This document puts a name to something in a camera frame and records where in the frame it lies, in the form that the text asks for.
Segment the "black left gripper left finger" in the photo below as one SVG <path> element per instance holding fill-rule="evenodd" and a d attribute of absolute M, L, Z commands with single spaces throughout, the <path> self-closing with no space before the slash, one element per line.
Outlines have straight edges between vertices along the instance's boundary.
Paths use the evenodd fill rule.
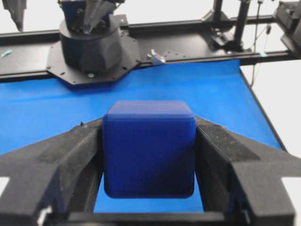
<path fill-rule="evenodd" d="M 3 226 L 35 226 L 40 212 L 92 212 L 101 180 L 102 120 L 0 157 Z"/>

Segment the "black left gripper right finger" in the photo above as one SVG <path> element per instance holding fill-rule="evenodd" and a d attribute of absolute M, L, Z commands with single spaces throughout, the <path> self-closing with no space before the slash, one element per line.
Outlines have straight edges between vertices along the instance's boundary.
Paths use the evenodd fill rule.
<path fill-rule="evenodd" d="M 294 226 L 297 209 L 284 180 L 301 176 L 301 160 L 196 119 L 196 175 L 206 210 L 245 212 L 251 226 Z"/>

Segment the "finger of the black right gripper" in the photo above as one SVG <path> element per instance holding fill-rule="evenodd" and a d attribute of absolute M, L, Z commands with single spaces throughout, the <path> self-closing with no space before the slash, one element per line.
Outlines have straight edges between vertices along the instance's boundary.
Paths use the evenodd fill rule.
<path fill-rule="evenodd" d="M 87 0 L 83 20 L 83 33 L 90 34 L 111 9 L 106 0 Z"/>
<path fill-rule="evenodd" d="M 19 32 L 24 31 L 24 11 L 27 9 L 27 0 L 3 0 L 3 7 L 8 10 L 11 19 Z"/>

